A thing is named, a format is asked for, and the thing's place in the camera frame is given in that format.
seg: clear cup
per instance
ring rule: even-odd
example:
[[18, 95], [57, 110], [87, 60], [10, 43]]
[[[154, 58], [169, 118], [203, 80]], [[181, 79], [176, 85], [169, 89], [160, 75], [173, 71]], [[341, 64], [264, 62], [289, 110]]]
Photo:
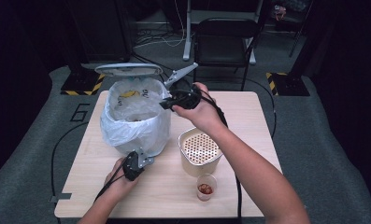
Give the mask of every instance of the clear cup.
[[197, 177], [196, 189], [197, 198], [199, 198], [200, 201], [206, 202], [217, 190], [217, 179], [214, 175], [199, 175], [199, 177]]

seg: person's left hand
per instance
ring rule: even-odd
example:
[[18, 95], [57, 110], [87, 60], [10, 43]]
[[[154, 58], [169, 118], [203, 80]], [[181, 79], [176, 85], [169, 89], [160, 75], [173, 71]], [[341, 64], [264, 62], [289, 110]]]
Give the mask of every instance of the person's left hand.
[[[104, 185], [108, 182], [108, 180], [115, 174], [115, 171], [123, 162], [124, 158], [120, 158], [115, 162], [112, 171], [107, 175], [106, 181]], [[119, 172], [115, 175], [113, 180], [120, 177], [118, 180], [114, 181], [111, 186], [104, 192], [100, 198], [104, 200], [113, 200], [114, 203], [118, 203], [126, 197], [127, 194], [133, 189], [133, 187], [138, 183], [138, 177], [134, 181], [128, 180], [124, 175], [123, 168], [119, 170]]]

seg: person's arm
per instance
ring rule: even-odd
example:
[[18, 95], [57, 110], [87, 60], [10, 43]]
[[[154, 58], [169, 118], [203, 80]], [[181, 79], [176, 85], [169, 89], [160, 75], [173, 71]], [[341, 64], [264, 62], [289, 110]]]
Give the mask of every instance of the person's arm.
[[[205, 85], [196, 85], [207, 92]], [[213, 106], [202, 100], [195, 109], [174, 105], [173, 110], [217, 143], [244, 189], [263, 212], [266, 223], [309, 223], [306, 209], [288, 180], [232, 133]]]
[[[106, 182], [108, 182], [108, 180], [115, 174], [115, 171], [121, 165], [122, 161], [123, 158], [116, 161], [112, 171], [107, 175]], [[123, 169], [121, 168], [115, 177], [118, 178], [122, 175]], [[112, 185], [94, 202], [92, 207], [86, 212], [78, 223], [106, 223], [109, 214], [112, 212], [115, 205], [133, 189], [137, 182], [138, 178], [136, 178], [134, 181], [130, 181], [124, 176], [113, 182]]]

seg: wrist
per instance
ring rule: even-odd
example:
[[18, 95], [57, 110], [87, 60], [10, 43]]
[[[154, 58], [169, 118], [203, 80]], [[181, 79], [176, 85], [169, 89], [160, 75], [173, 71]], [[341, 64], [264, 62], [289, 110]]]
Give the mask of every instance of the wrist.
[[212, 139], [219, 138], [221, 134], [228, 131], [228, 128], [222, 123], [217, 122], [215, 124], [208, 125], [203, 132], [210, 136]]
[[117, 197], [113, 197], [112, 195], [106, 194], [106, 193], [102, 194], [97, 199], [97, 202], [104, 204], [106, 206], [109, 206], [109, 207], [114, 207], [119, 201], [120, 199], [118, 199]]

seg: cylindrical container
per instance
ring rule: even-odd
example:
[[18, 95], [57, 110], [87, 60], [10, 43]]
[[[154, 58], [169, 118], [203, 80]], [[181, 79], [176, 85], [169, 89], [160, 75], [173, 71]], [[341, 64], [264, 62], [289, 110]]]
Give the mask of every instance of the cylindrical container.
[[210, 200], [214, 192], [217, 190], [217, 180], [214, 175], [199, 175], [196, 182], [197, 198], [200, 201], [206, 202]]
[[198, 177], [214, 173], [222, 152], [207, 134], [197, 128], [190, 129], [179, 137], [178, 145], [182, 168], [188, 175]]

